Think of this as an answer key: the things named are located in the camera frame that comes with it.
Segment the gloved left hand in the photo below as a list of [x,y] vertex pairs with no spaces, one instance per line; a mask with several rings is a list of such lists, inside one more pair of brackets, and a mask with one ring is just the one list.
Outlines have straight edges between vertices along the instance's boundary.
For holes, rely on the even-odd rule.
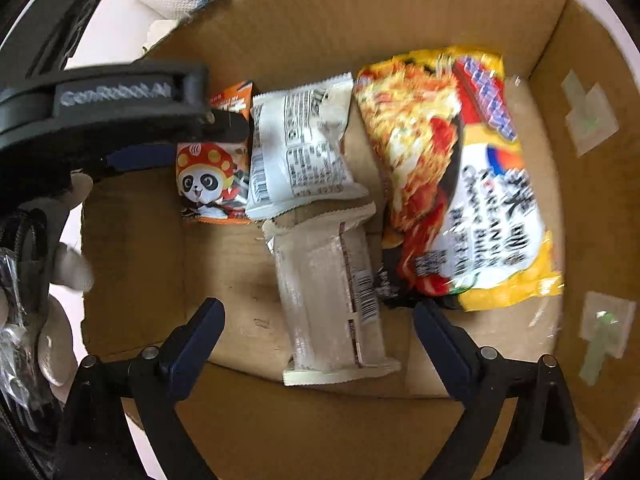
[[27,233],[11,234],[1,251],[1,390],[22,405],[66,387],[77,370],[70,320],[50,287],[92,289],[87,259],[60,241],[92,188],[88,174],[73,172],[69,191],[24,203],[15,220]]

